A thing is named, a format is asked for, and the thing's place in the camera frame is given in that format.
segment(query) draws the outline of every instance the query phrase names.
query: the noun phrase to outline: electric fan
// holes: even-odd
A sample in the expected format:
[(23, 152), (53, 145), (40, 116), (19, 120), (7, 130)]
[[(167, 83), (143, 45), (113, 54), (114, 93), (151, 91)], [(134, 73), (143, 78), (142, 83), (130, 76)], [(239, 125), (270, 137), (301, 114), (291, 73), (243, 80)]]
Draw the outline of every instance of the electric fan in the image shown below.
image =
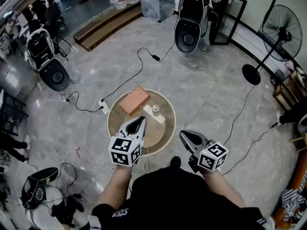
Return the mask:
[(292, 10), (275, 5), (262, 24), (262, 39), (269, 52), (267, 56), (256, 68), (249, 64), (242, 68), (245, 79), (253, 85), (260, 83), (258, 68), (270, 55), (278, 61), (289, 61), (298, 54), (302, 45), (302, 28)]

